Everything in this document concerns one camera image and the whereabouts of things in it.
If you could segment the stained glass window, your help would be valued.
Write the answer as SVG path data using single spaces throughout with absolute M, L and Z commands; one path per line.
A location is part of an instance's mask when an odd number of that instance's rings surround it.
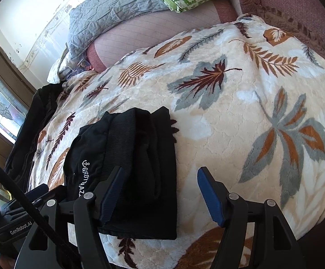
M 0 80 L 0 134 L 11 143 L 15 143 L 27 113 L 27 108 L 12 95 Z

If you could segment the pink sofa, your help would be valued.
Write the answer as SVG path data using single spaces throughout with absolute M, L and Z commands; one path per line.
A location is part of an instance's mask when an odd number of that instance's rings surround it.
M 325 7 L 319 0 L 239 0 L 243 13 L 294 35 L 325 59 Z

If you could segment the black garment at bedside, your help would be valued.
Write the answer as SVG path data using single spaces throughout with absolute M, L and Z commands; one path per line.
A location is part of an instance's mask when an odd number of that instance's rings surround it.
M 48 84 L 37 90 L 6 160 L 4 171 L 24 192 L 28 190 L 39 135 L 56 112 L 62 90 L 62 83 Z

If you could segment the black pants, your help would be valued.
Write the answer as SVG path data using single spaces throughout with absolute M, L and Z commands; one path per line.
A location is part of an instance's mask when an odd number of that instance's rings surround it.
M 117 166 L 125 177 L 99 231 L 132 239 L 177 238 L 175 138 L 169 110 L 106 112 L 80 128 L 65 158 L 67 200 L 92 192 Z

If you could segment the leaf pattern fleece blanket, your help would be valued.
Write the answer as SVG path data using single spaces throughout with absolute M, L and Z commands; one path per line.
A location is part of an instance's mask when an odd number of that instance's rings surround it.
M 325 218 L 325 47 L 260 16 L 181 32 L 68 80 L 38 139 L 29 189 L 63 183 L 85 125 L 105 112 L 170 110 L 176 121 L 178 237 L 102 236 L 125 268 L 208 268 L 219 244 L 197 184 L 206 166 L 246 200 L 273 199 L 296 237 Z

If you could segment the pink quilted bed sheet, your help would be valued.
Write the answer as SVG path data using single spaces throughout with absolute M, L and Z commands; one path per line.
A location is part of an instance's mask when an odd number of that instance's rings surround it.
M 132 50 L 148 48 L 187 30 L 231 22 L 237 12 L 228 0 L 212 0 L 182 13 L 164 10 L 119 23 L 87 49 L 92 68 L 103 72 Z

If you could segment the grey quilted pillow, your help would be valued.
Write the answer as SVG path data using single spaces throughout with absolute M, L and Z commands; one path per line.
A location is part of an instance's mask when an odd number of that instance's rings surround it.
M 168 9 L 163 0 L 85 0 L 69 13 L 69 59 L 79 61 L 98 36 L 118 24 Z

